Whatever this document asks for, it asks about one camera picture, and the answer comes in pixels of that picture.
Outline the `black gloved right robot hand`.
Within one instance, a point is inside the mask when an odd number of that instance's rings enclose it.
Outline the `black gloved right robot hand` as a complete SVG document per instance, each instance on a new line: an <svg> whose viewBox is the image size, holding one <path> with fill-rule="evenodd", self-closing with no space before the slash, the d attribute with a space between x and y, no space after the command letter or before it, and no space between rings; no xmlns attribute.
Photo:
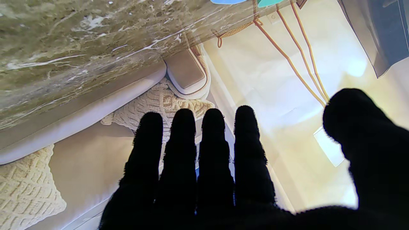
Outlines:
<svg viewBox="0 0 409 230"><path fill-rule="evenodd" d="M235 114L234 177L223 115L218 109L206 111L197 176L195 119L189 109L180 109L161 174L162 116L143 115L99 229L407 230L408 130L356 88L333 95L322 120L324 131L341 145L350 163L356 209L332 205L293 214L279 208L249 106L240 106Z"/></svg>

